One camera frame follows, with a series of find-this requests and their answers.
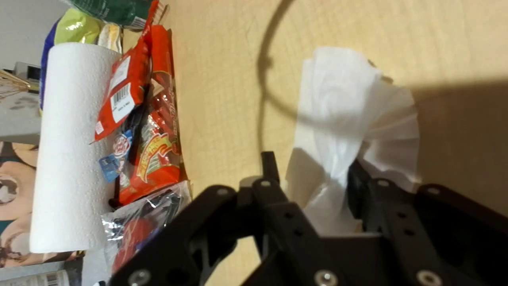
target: anime poster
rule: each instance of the anime poster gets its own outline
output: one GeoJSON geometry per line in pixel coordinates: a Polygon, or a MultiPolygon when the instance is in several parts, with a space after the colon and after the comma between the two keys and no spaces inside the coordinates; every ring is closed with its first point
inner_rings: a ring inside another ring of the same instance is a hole
{"type": "Polygon", "coordinates": [[[0,141],[0,267],[68,259],[69,254],[31,254],[30,218],[36,146],[0,141]]]}

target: beige table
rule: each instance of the beige table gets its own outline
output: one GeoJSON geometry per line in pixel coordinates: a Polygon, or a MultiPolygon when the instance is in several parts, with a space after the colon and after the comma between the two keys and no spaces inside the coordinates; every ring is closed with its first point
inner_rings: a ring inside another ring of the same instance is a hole
{"type": "MultiPolygon", "coordinates": [[[[506,13],[506,0],[173,2],[166,24],[193,192],[257,175],[260,149],[276,151],[284,178],[301,62],[317,46],[343,46],[412,89],[423,181],[508,214],[506,13]]],[[[209,284],[238,284],[255,260],[241,243],[209,284]]]]}

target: colorful packaging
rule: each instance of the colorful packaging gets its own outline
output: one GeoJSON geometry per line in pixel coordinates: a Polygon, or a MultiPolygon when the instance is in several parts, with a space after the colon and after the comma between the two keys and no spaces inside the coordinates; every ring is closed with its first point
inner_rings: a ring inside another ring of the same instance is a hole
{"type": "Polygon", "coordinates": [[[184,179],[179,148],[174,86],[171,84],[169,35],[162,25],[150,27],[152,94],[147,116],[133,154],[133,168],[122,172],[119,203],[128,203],[184,179]]]}
{"type": "Polygon", "coordinates": [[[109,257],[112,272],[130,260],[189,202],[189,186],[182,181],[104,214],[101,221],[108,241],[117,246],[114,257],[109,257]]]}
{"type": "Polygon", "coordinates": [[[104,102],[98,113],[95,141],[117,130],[127,116],[142,103],[147,84],[147,46],[142,40],[111,68],[104,102]]]}
{"type": "Polygon", "coordinates": [[[125,168],[128,167],[125,164],[135,140],[135,133],[138,130],[138,125],[141,124],[139,111],[139,108],[135,110],[123,122],[112,143],[112,154],[98,160],[104,179],[109,183],[112,183],[120,175],[120,172],[125,172],[125,168]]]}

